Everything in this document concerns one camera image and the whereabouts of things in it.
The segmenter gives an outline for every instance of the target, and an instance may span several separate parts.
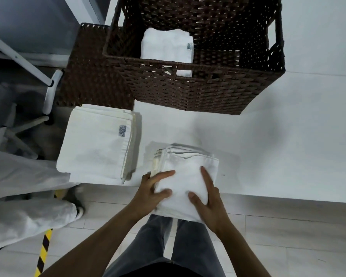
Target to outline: towel label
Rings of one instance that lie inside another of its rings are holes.
[[[120,125],[119,126],[119,136],[124,137],[126,135],[126,125]]]

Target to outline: forearm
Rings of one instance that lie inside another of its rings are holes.
[[[231,259],[237,277],[270,277],[235,226],[227,226],[218,233],[218,238]]]
[[[101,277],[120,243],[138,220],[129,207],[125,207],[41,276]]]

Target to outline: finger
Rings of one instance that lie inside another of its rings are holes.
[[[164,189],[161,192],[158,192],[156,194],[154,194],[154,198],[156,198],[157,202],[159,203],[160,201],[162,201],[165,198],[168,198],[172,195],[172,190],[171,189]]]
[[[150,179],[151,172],[147,172],[141,179],[141,183],[147,182],[148,179]]]
[[[150,187],[152,187],[158,181],[165,179],[167,177],[173,176],[174,174],[175,174],[175,170],[160,172],[160,173],[157,173],[154,177],[150,178],[147,183]]]
[[[192,191],[189,192],[189,200],[195,206],[197,212],[201,216],[205,212],[206,206],[203,204],[200,198]]]
[[[214,187],[214,183],[213,183],[213,180],[211,179],[208,171],[206,171],[205,167],[203,167],[203,166],[200,167],[200,171],[201,171],[201,175],[203,176],[206,189],[208,190],[208,192],[212,191],[212,189]]]

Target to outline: stack of folded towels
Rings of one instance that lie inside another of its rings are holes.
[[[136,119],[130,110],[83,104],[73,109],[56,163],[71,182],[122,185],[131,171]]]
[[[192,63],[194,38],[190,36],[189,32],[181,29],[160,31],[148,28],[141,42],[141,58]],[[192,71],[177,70],[177,76],[192,77]]]
[[[173,144],[158,150],[153,159],[151,176],[169,170],[175,170],[175,174],[155,185],[155,192],[164,189],[171,189],[173,192],[171,197],[159,203],[153,213],[202,223],[194,205],[189,201],[188,192],[194,192],[206,205],[208,192],[200,167],[205,167],[214,182],[218,165],[219,161],[213,154],[200,148]]]

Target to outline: leg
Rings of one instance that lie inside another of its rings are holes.
[[[172,218],[150,215],[128,248],[106,269],[103,277],[118,277],[146,265],[168,261],[163,257]]]
[[[50,228],[62,228],[76,216],[76,206],[65,200],[0,201],[0,248]]]
[[[202,223],[178,220],[172,261],[203,277],[224,277],[209,233]]]
[[[77,185],[69,173],[56,170],[56,163],[0,152],[0,198],[9,195],[65,189]]]

